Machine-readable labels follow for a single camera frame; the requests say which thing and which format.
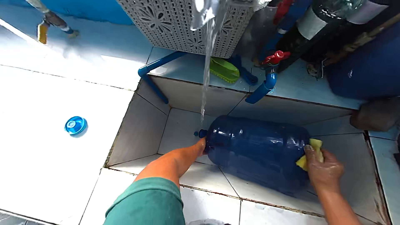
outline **pipe elbow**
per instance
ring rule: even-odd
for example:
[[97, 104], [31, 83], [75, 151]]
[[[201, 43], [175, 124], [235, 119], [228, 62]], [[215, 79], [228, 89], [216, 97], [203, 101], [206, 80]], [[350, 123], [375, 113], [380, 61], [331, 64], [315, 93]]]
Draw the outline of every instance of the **pipe elbow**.
[[142, 66], [138, 69], [138, 75], [145, 79], [147, 78], [147, 74], [150, 72], [150, 70], [147, 68], [147, 66]]

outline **blue painted wall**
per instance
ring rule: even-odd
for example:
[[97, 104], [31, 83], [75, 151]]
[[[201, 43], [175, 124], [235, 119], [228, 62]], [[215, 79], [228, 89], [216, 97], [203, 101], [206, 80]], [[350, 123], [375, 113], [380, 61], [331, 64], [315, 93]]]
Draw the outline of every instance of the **blue painted wall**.
[[[42, 0], [53, 12], [94, 21], [133, 24], [116, 0]], [[1, 4], [31, 7], [25, 0], [0, 0]]]

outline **yellow sponge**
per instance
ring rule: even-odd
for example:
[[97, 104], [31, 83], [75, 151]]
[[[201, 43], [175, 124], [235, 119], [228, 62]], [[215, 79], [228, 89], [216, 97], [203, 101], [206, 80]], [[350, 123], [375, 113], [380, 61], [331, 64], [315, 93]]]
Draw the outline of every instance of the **yellow sponge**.
[[44, 22], [38, 25], [38, 41], [42, 44], [47, 44], [47, 30], [48, 25]]
[[[317, 160], [324, 162], [324, 156], [321, 152], [322, 141], [310, 138], [310, 145], [317, 152]], [[303, 155], [297, 160], [296, 165], [300, 166], [303, 170], [308, 171], [306, 155]]]

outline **running water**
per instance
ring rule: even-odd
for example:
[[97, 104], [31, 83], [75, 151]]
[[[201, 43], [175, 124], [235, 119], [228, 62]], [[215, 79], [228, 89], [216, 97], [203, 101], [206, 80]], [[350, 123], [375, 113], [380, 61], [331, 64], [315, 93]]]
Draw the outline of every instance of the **running water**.
[[217, 37], [218, 32], [222, 28], [222, 24], [225, 18], [226, 9], [228, 7], [229, 0], [221, 0], [220, 5], [218, 7], [218, 11], [214, 18], [210, 19], [207, 22], [207, 36], [206, 36], [206, 61], [204, 63], [204, 74], [203, 74], [203, 88], [201, 95], [201, 117], [200, 117], [200, 129], [203, 128], [204, 121], [204, 113], [206, 112], [206, 93], [208, 90], [208, 85], [210, 83], [210, 60], [212, 56], [212, 52], [214, 50], [215, 39]]

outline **white tile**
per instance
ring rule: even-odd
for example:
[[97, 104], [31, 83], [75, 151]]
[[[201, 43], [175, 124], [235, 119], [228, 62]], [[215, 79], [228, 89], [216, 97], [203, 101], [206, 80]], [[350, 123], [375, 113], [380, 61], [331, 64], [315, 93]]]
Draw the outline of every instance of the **white tile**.
[[218, 166], [195, 162], [179, 182], [183, 185], [238, 197]]
[[257, 183], [238, 178], [227, 173], [223, 168], [222, 171], [241, 198], [323, 214], [317, 196], [307, 191], [302, 191], [301, 193], [296, 194], [296, 197], [292, 197], [261, 186]]
[[[154, 47], [153, 50], [151, 51], [148, 63], [154, 62], [173, 52], [175, 51], [170, 49]], [[162, 67], [164, 68], [165, 72], [163, 73], [151, 72], [150, 74], [203, 84], [204, 61], [205, 61], [204, 55], [187, 53], [186, 55], [163, 65]], [[240, 90], [240, 91], [249, 91], [250, 89], [250, 85], [248, 85], [243, 80], [242, 77], [240, 77], [234, 84], [230, 84], [211, 73], [210, 73], [210, 85], [229, 88], [233, 90]]]
[[25, 225], [26, 220], [0, 213], [0, 225]]
[[358, 217], [358, 220], [360, 221], [360, 223], [361, 223], [362, 225], [376, 225], [376, 223], [374, 223], [374, 222], [371, 221], [371, 220], [365, 219], [365, 218], [363, 218], [363, 217], [361, 217], [361, 216], [357, 216], [357, 217]]
[[241, 225], [327, 225], [325, 218], [280, 209], [269, 205], [242, 201]]
[[135, 177], [126, 172], [103, 168], [80, 225], [102, 225], [107, 209], [132, 184]]
[[243, 99], [229, 115], [262, 121], [305, 125], [350, 113], [351, 111], [346, 109], [266, 96], [255, 104], [249, 104]]
[[[215, 117], [204, 116], [203, 126], [200, 127], [200, 113], [172, 108], [165, 125], [158, 154], [165, 154], [174, 149], [188, 147], [196, 144], [199, 137], [194, 136], [195, 131], [208, 130]], [[214, 165], [208, 156], [203, 155], [196, 162]]]
[[380, 137], [390, 140], [397, 140], [400, 134], [400, 127], [394, 126], [387, 132], [378, 132], [378, 131], [368, 131], [370, 137]]
[[[258, 77], [258, 84], [251, 86], [250, 92], [254, 92], [265, 80], [265, 71], [257, 67], [252, 68], [252, 74]], [[306, 62], [301, 59], [278, 74], [275, 89], [268, 95], [352, 109], [359, 109], [360, 105], [365, 102], [364, 100], [344, 98], [334, 94], [329, 87], [326, 76], [317, 81], [315, 77], [307, 73]]]
[[62, 18], [80, 35], [68, 39], [59, 29], [49, 29], [48, 43], [42, 45], [36, 41], [43, 17], [38, 10], [4, 4], [0, 14], [28, 39], [0, 27], [2, 65], [135, 90], [140, 79], [136, 71], [146, 64], [152, 49], [135, 26], [65, 15]]
[[363, 130], [359, 130], [350, 124], [350, 116], [338, 117], [334, 119], [328, 119], [316, 123], [305, 125], [304, 128], [308, 130], [311, 136], [318, 135], [340, 135], [340, 134], [351, 134], [351, 133], [363, 133]]
[[393, 225], [400, 224], [400, 169], [393, 156], [399, 153], [396, 141], [371, 137], [372, 149], [375, 153], [376, 164], [383, 192], [386, 197], [389, 215]]
[[[0, 209], [78, 224], [133, 92], [0, 66], [0, 95]], [[77, 115], [88, 127], [72, 137]]]
[[131, 160], [128, 162], [116, 164], [113, 166], [110, 166], [112, 169], [120, 170], [120, 171], [125, 171], [128, 173], [133, 173], [133, 174], [139, 174], [149, 163], [152, 161], [158, 159], [160, 154], [154, 154], [150, 156], [146, 156], [140, 159], [135, 159]]
[[[172, 108], [200, 113], [202, 86], [188, 82], [152, 76], [154, 82], [169, 100]], [[209, 87], [206, 93], [205, 112], [210, 116], [228, 114], [245, 96], [245, 93], [224, 88]]]
[[138, 88], [137, 93], [146, 99], [148, 102], [150, 102], [152, 105], [157, 107], [159, 110], [161, 110], [163, 113], [168, 115], [170, 113], [170, 106], [169, 104], [165, 104], [159, 97], [158, 95], [155, 94], [155, 92], [150, 88], [150, 86], [143, 80], [140, 80], [140, 85]]
[[186, 187], [180, 187], [180, 193], [186, 224], [239, 224], [239, 199]]
[[166, 120], [167, 115], [135, 94], [115, 138], [108, 165], [156, 154]]
[[367, 219], [384, 223], [380, 214], [385, 213], [378, 213], [383, 203], [376, 186], [375, 163], [363, 134], [327, 135], [318, 139], [344, 165], [340, 189], [353, 210]]
[[[147, 166], [147, 164], [158, 159], [160, 156], [161, 155], [156, 154], [117, 164], [110, 168], [139, 174]], [[235, 193], [235, 190], [229, 184], [228, 180], [218, 166], [194, 162], [188, 171], [179, 179], [179, 183], [190, 187], [196, 187], [207, 191], [238, 197]]]
[[32, 222], [32, 221], [27, 221], [25, 225], [42, 225], [41, 223], [36, 223], [36, 222]]

